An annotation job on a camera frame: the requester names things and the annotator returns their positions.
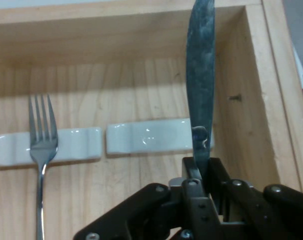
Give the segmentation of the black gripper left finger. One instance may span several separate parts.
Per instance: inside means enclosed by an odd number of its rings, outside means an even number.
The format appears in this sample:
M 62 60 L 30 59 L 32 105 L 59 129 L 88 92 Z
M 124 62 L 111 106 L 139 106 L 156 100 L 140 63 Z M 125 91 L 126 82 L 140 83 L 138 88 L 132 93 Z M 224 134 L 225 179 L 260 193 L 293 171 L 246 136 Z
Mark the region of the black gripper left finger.
M 187 179 L 177 186 L 150 183 L 79 230 L 75 240 L 165 240 L 180 227 L 176 239 L 222 240 L 224 234 L 214 203 L 205 191 L 224 171 L 211 158 L 208 172 L 197 175 L 193 158 L 183 159 Z

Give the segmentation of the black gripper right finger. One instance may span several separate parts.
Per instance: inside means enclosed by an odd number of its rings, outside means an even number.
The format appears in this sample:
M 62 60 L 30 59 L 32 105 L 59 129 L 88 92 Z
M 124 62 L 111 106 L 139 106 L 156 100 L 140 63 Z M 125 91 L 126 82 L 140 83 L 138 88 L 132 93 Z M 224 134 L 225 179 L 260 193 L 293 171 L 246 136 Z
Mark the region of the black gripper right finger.
M 208 162 L 206 190 L 225 240 L 303 240 L 303 193 L 282 184 L 263 191 L 232 179 L 218 158 Z

